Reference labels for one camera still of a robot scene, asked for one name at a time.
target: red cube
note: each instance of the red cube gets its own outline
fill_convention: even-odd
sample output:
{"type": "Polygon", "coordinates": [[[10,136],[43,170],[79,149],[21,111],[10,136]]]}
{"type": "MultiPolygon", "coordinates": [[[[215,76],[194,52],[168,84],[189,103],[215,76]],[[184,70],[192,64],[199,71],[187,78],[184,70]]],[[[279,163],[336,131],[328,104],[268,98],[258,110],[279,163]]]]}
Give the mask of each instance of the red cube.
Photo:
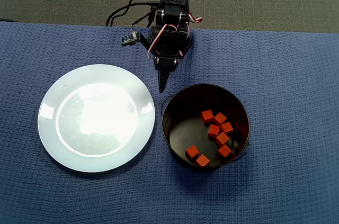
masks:
{"type": "Polygon", "coordinates": [[[214,124],[210,125],[210,129],[208,130],[208,137],[209,138],[216,138],[217,135],[219,135],[219,126],[216,126],[214,124]]]}
{"type": "Polygon", "coordinates": [[[201,113],[201,119],[203,123],[209,123],[213,121],[213,114],[211,110],[206,110],[201,113]]]}
{"type": "Polygon", "coordinates": [[[233,128],[232,128],[232,125],[230,124],[230,122],[223,123],[221,125],[221,128],[222,128],[222,131],[224,133],[228,133],[228,132],[233,131],[233,128]]]}
{"type": "Polygon", "coordinates": [[[210,160],[204,155],[200,155],[200,157],[195,161],[195,164],[198,166],[206,167],[210,160]]]}
{"type": "Polygon", "coordinates": [[[216,143],[219,147],[222,147],[227,141],[229,137],[224,133],[220,133],[219,136],[216,137],[216,143]]]}
{"type": "Polygon", "coordinates": [[[229,149],[226,145],[223,145],[218,150],[218,155],[220,156],[220,158],[225,159],[231,152],[231,149],[229,149]]]}
{"type": "Polygon", "coordinates": [[[195,160],[199,156],[199,151],[195,145],[186,149],[186,156],[190,160],[195,160]]]}
{"type": "Polygon", "coordinates": [[[226,121],[226,116],[224,116],[221,112],[219,114],[217,114],[215,117],[214,117],[214,122],[217,124],[217,125],[222,125],[222,123],[224,123],[226,121]]]}

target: black pot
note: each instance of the black pot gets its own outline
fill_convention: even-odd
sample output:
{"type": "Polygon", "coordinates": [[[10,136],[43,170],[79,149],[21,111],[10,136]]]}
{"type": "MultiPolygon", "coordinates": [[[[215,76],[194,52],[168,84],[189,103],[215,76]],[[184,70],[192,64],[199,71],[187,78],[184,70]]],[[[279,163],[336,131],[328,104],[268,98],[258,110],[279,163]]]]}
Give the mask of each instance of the black pot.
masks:
{"type": "Polygon", "coordinates": [[[216,85],[193,85],[174,95],[164,110],[162,128],[172,156],[184,167],[198,172],[239,160],[249,147],[249,118],[244,106],[231,92],[216,85]],[[234,129],[226,143],[232,152],[225,159],[218,156],[215,141],[207,137],[209,125],[202,122],[201,112],[208,109],[214,115],[222,112],[234,129]],[[207,167],[197,166],[186,157],[185,151],[191,145],[209,158],[207,167]]]}

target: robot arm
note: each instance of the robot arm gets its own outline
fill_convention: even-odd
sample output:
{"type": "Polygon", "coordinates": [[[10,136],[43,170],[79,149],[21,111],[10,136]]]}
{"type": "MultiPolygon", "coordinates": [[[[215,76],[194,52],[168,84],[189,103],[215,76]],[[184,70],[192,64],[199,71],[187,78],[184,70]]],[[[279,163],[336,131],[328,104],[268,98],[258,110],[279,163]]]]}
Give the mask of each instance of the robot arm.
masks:
{"type": "Polygon", "coordinates": [[[201,20],[190,14],[188,0],[160,0],[157,5],[153,4],[149,13],[131,25],[132,34],[122,38],[123,46],[141,42],[147,49],[147,55],[154,60],[158,71],[160,93],[165,90],[170,72],[177,68],[192,44],[190,22],[199,23],[201,20]],[[133,25],[146,17],[149,25],[155,19],[148,38],[133,30],[133,25]]]}

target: blue tablecloth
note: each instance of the blue tablecloth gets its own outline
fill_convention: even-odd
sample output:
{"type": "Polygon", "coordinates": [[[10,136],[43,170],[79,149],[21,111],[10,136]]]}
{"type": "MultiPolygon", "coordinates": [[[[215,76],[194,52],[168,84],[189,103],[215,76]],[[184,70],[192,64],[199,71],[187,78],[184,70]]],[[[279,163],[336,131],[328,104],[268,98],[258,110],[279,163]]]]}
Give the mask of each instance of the blue tablecloth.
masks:
{"type": "Polygon", "coordinates": [[[0,223],[339,223],[339,34],[193,30],[160,94],[126,33],[0,23],[0,223]],[[157,111],[142,152],[99,174],[58,165],[37,130],[48,88],[89,64],[134,73],[157,111]],[[251,121],[247,154],[205,174],[173,160],[160,126],[164,98],[196,83],[233,92],[251,121]]]}

